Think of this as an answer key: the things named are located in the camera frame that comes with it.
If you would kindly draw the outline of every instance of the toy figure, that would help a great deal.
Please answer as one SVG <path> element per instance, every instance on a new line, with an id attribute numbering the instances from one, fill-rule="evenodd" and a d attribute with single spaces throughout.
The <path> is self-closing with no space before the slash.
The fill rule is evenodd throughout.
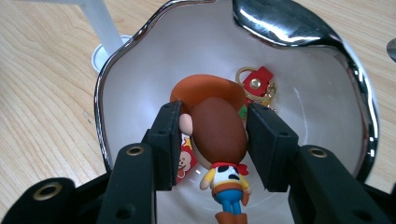
<path id="1" fill-rule="evenodd" d="M 179 127 L 191 136 L 196 159 L 208 169 L 200 188 L 210 186 L 213 198 L 222 205 L 223 212 L 216 214 L 219 223 L 248 223 L 240 207 L 240 201 L 247 205 L 251 193 L 243 177 L 247 174 L 246 166 L 239 164 L 248 146 L 247 134 L 238 116 L 245 97 L 236 83 L 210 75 L 183 79 L 171 96 L 171 100 L 181 100 L 185 105 Z"/>

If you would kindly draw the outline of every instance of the wooden table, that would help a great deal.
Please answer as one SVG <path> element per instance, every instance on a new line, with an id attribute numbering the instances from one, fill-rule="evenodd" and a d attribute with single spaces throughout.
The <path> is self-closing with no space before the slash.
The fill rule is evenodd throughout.
<path id="1" fill-rule="evenodd" d="M 164 0 L 107 0 L 122 34 L 133 35 Z M 381 112 L 380 145 L 368 183 L 396 182 L 396 1 L 297 1 L 316 12 L 356 51 Z M 55 176 L 79 186 L 103 174 L 91 55 L 99 44 L 79 7 L 0 1 L 0 218 L 34 183 Z"/>

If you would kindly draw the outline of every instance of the brown hat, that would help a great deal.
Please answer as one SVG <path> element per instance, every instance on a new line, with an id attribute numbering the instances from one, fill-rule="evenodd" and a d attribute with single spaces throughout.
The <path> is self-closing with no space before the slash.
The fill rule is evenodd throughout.
<path id="1" fill-rule="evenodd" d="M 219 97 L 228 101 L 236 112 L 246 100 L 243 88 L 235 82 L 211 75 L 192 75 L 176 84 L 172 89 L 170 102 L 182 101 L 182 112 L 190 113 L 194 105 L 208 97 Z"/>

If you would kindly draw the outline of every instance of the white plastic base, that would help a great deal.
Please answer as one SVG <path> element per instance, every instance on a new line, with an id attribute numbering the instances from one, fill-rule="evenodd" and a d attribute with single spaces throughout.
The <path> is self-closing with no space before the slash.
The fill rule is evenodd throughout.
<path id="1" fill-rule="evenodd" d="M 125 44 L 131 38 L 130 35 L 122 35 L 121 40 L 122 44 Z M 97 73 L 100 73 L 103 65 L 111 55 L 108 55 L 105 51 L 105 48 L 102 44 L 100 44 L 94 51 L 91 57 L 92 67 L 96 70 Z"/>

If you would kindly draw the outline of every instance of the white bowl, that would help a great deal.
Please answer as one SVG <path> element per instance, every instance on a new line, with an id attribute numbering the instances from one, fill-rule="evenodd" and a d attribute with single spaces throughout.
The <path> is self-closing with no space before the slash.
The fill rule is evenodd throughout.
<path id="1" fill-rule="evenodd" d="M 351 174 L 364 180 L 375 158 L 378 124 L 370 82 L 353 52 L 326 23 L 291 1 L 290 6 L 265 8 L 281 10 L 282 20 L 296 18 L 283 8 L 289 6 L 291 13 L 303 12 L 318 23 L 309 21 L 306 27 L 297 24 L 303 21 L 274 23 L 269 12 L 260 11 L 252 13 L 256 16 L 252 19 L 246 9 L 241 10 L 243 3 L 237 3 L 165 4 L 106 62 L 95 92 L 97 132 L 106 168 L 111 169 L 122 147 L 141 141 L 182 78 L 210 74 L 234 80 L 240 67 L 264 65 L 274 73 L 277 85 L 272 106 L 300 136 L 300 146 L 326 147 Z M 238 18 L 241 15 L 249 21 Z M 286 29 L 290 26 L 304 29 Z M 325 27 L 325 37 L 314 36 L 320 27 Z M 264 190 L 250 157 L 244 162 L 250 165 L 247 180 L 253 189 L 243 208 L 249 223 L 291 223 L 288 194 Z M 209 191 L 199 190 L 204 173 L 197 165 L 172 191 L 157 193 L 160 223 L 216 222 L 214 215 L 221 206 Z"/>

